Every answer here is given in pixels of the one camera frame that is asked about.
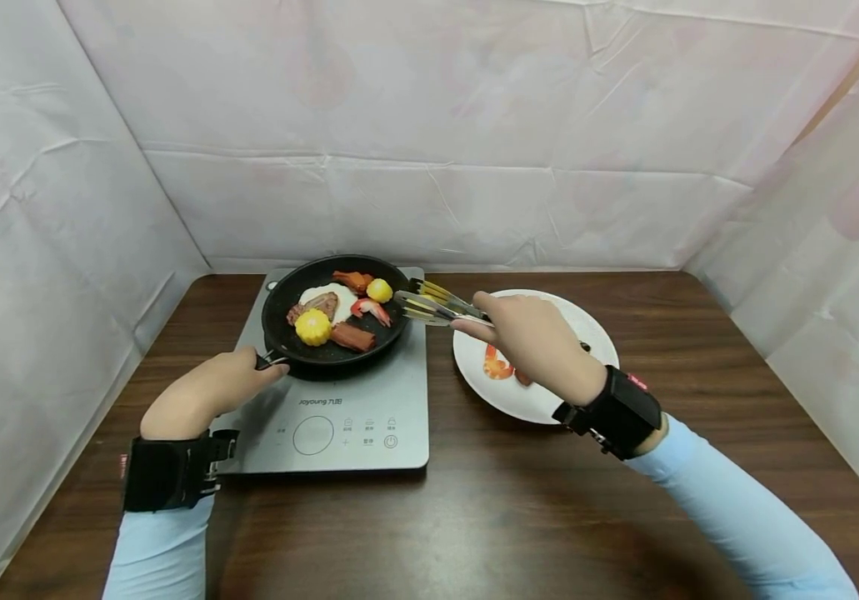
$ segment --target hand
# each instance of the hand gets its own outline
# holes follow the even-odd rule
[[[255,394],[289,373],[288,365],[255,370],[255,348],[223,352],[182,375],[159,394],[142,418],[146,440],[191,440],[212,420],[250,402]]]
[[[513,367],[567,403],[585,406],[602,392],[606,367],[582,350],[553,303],[486,292],[476,292],[472,303],[486,311],[495,327],[457,318],[453,329],[499,348]]]

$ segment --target wall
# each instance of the wall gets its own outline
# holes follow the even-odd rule
[[[687,270],[859,474],[859,82]]]
[[[218,271],[679,268],[859,57],[859,2],[59,0]]]
[[[55,2],[0,2],[0,573],[206,270]]]

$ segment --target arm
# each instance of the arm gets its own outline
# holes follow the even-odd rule
[[[255,348],[219,354],[177,379],[142,418],[144,440],[193,440],[289,371],[255,371]],[[102,598],[187,600],[206,594],[206,528],[213,497],[196,506],[126,512]]]
[[[586,406],[599,398],[606,368],[582,351],[553,304],[484,292],[472,303],[493,327],[456,320],[454,329],[499,348],[513,366],[566,403]],[[675,498],[758,598],[858,598],[826,543],[686,425],[663,415],[661,427],[633,454],[637,458],[627,465]]]
[[[655,449],[626,461],[669,492],[755,598],[859,598],[832,550],[789,507],[668,417]]]
[[[126,512],[102,598],[202,598],[212,501],[213,497],[203,498],[191,509]]]

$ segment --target pan handle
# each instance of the pan handle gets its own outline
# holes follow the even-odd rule
[[[280,358],[272,358],[272,350],[270,352],[266,352],[265,356],[255,355],[255,370],[257,371],[266,371],[267,368],[270,368],[272,365],[277,365],[282,361],[286,360],[285,356],[280,356]]]
[[[271,352],[266,352],[265,356],[255,355],[255,370],[257,371],[266,371],[267,368],[272,366],[272,362],[269,360],[272,358]]]

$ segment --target white plate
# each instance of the white plate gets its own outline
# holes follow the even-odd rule
[[[592,355],[595,358],[604,365],[619,366],[619,356],[606,330],[585,310],[572,302],[564,301],[561,297],[536,290],[503,290],[493,294],[495,297],[516,295],[537,296],[555,304],[579,339],[592,347]],[[515,375],[508,379],[496,380],[490,379],[483,372],[483,359],[486,354],[484,342],[469,337],[461,331],[455,331],[452,335],[452,353],[455,355],[456,365],[462,377],[487,403],[505,412],[506,415],[521,418],[522,421],[546,425],[557,424],[552,414],[562,400],[555,393],[536,383],[523,387],[516,380]],[[499,359],[506,360],[502,353],[499,353]]]

